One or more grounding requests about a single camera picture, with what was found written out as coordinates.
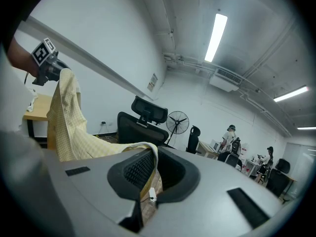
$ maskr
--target yellow checkered cloth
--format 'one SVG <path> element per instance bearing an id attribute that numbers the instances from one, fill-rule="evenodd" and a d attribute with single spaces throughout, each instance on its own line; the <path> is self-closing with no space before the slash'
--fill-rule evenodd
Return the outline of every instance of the yellow checkered cloth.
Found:
<path id="1" fill-rule="evenodd" d="M 97 158 L 126 152 L 135 148 L 151 148 L 158 164 L 158 150 L 154 144 L 112 144 L 86 132 L 87 120 L 82 115 L 76 92 L 76 77 L 70 69 L 63 69 L 47 113 L 47 148 L 56 150 L 60 161 Z M 151 181 L 142 190 L 144 195 Z"/>

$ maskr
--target fluorescent light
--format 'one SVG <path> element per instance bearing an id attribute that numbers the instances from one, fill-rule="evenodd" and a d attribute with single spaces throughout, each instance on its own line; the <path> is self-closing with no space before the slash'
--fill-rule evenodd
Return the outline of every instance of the fluorescent light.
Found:
<path id="1" fill-rule="evenodd" d="M 316 130 L 316 126 L 298 127 L 299 130 Z"/>
<path id="2" fill-rule="evenodd" d="M 219 42 L 221 41 L 221 38 L 223 36 L 226 22 L 227 22 L 226 16 L 221 15 L 221 14 L 216 14 L 211 40 L 209 42 L 209 46 L 208 46 L 207 53 L 205 56 L 206 61 L 212 62 L 215 56 L 216 50 L 218 48 Z"/>
<path id="3" fill-rule="evenodd" d="M 290 93 L 287 93 L 287 94 L 285 94 L 285 95 L 283 95 L 283 96 L 277 97 L 277 98 L 275 98 L 274 100 L 275 100 L 276 102 L 282 101 L 282 100 L 284 100 L 284 99 L 297 96 L 297 95 L 299 95 L 299 94 L 301 94 L 301 93 L 304 93 L 304 92 L 306 92 L 306 91 L 308 91 L 308 88 L 307 88 L 306 86 L 303 86 L 302 88 L 299 88 L 299 89 L 297 89 L 297 90 L 294 90 L 294 91 L 292 91 L 292 92 L 290 92 Z"/>

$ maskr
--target black industrial fan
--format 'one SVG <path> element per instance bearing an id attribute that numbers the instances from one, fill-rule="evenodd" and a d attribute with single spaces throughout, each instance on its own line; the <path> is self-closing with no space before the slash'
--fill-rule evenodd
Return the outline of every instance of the black industrial fan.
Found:
<path id="1" fill-rule="evenodd" d="M 183 112 L 175 111 L 169 114 L 166 121 L 167 128 L 171 132 L 170 139 L 167 143 L 169 144 L 172 135 L 184 133 L 189 127 L 189 118 Z"/>

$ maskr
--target air conditioner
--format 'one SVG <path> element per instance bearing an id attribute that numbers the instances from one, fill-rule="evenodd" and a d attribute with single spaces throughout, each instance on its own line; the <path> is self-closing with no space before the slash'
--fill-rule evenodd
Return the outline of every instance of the air conditioner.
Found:
<path id="1" fill-rule="evenodd" d="M 230 73 L 226 70 L 217 68 L 215 73 L 212 75 L 209 83 L 215 87 L 218 87 L 224 91 L 236 91 L 239 89 L 241 84 L 241 78 Z"/>

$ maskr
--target white ceiling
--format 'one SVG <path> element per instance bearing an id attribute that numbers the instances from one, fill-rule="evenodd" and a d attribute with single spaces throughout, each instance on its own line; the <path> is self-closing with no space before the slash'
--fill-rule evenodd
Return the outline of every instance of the white ceiling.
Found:
<path id="1" fill-rule="evenodd" d="M 170 68 L 205 76 L 214 64 L 225 67 L 255 84 L 257 87 L 244 81 L 242 87 L 291 133 L 296 126 L 316 125 L 315 61 L 309 36 L 285 0 L 144 2 L 165 58 L 181 57 L 190 64 L 169 63 Z M 204 58 L 216 13 L 227 16 L 228 21 L 212 65 Z M 196 70 L 198 66 L 206 71 Z M 278 103 L 272 100 L 303 85 L 310 91 Z"/>

